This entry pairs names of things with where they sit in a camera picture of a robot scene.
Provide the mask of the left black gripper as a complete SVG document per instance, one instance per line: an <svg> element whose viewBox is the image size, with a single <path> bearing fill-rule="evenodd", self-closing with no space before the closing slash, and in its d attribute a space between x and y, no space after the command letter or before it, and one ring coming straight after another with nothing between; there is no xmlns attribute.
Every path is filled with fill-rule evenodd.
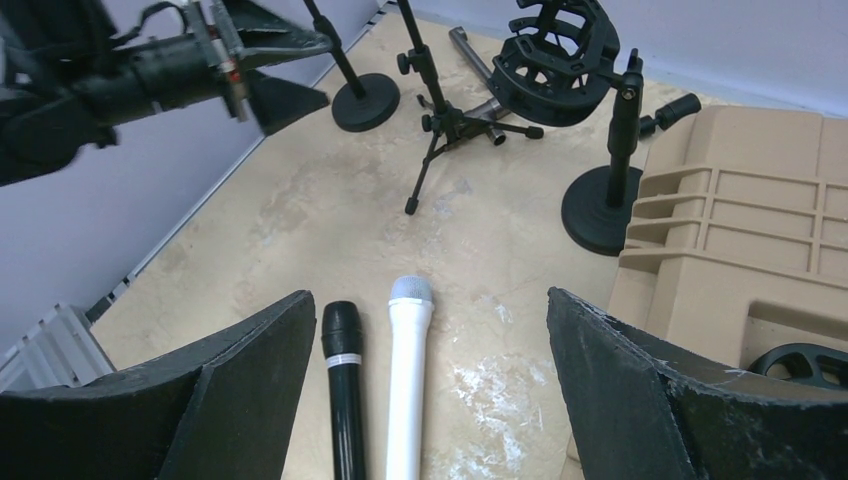
<svg viewBox="0 0 848 480"><path fill-rule="evenodd" d="M328 53L333 41L249 0L218 2L218 32L247 72L249 104L265 136L330 104L323 91L257 69ZM86 76L86 108L117 126L224 95L223 80L192 34L152 38L112 52L112 69Z"/></svg>

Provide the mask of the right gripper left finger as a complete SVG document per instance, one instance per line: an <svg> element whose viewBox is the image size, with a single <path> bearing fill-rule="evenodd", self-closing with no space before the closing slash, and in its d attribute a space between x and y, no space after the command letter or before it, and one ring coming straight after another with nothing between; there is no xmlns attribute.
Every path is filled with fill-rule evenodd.
<svg viewBox="0 0 848 480"><path fill-rule="evenodd" d="M82 387L1 396L5 479L278 479L316 331L296 291Z"/></svg>

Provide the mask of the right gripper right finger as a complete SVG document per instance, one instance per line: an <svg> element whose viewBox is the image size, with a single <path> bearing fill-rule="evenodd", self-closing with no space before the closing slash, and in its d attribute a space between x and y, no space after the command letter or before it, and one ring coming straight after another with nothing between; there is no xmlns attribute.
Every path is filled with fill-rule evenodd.
<svg viewBox="0 0 848 480"><path fill-rule="evenodd" d="M847 395L715 362L558 287L546 324L587 479L843 479Z"/></svg>

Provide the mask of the black microphone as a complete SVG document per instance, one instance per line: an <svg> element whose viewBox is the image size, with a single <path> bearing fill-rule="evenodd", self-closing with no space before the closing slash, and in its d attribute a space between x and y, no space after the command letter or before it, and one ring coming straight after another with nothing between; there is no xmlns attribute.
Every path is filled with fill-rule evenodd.
<svg viewBox="0 0 848 480"><path fill-rule="evenodd" d="M362 322L357 306L347 300L325 306L321 343L329 380L334 477L367 477L362 415Z"/></svg>

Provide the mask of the white microphone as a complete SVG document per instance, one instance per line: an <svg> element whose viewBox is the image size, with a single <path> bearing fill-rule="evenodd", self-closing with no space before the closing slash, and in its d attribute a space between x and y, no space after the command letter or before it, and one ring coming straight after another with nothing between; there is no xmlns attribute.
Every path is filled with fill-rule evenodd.
<svg viewBox="0 0 848 480"><path fill-rule="evenodd" d="M392 334L385 477L420 476L426 341L434 311L429 281L403 276L392 286Z"/></svg>

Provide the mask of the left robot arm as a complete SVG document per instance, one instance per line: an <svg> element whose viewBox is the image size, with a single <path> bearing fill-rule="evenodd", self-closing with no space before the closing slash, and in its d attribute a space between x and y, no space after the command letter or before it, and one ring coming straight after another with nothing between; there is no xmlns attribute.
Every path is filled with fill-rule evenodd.
<svg viewBox="0 0 848 480"><path fill-rule="evenodd" d="M254 1L158 1L120 32L100 1L1 5L1 182L49 175L119 126L219 99L272 135L326 107L319 90L265 68L333 40Z"/></svg>

